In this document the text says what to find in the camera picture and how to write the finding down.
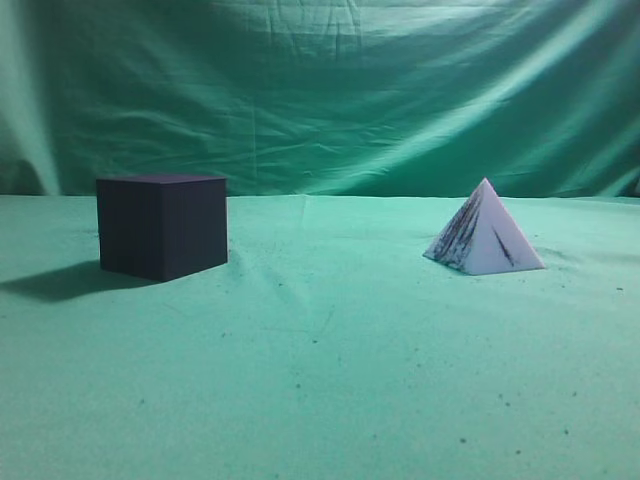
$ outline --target green tablecloth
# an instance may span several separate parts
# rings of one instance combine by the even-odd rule
[[[548,269],[484,277],[421,257],[462,202],[231,198],[149,284],[0,197],[0,478],[635,478],[640,200],[506,199]]]

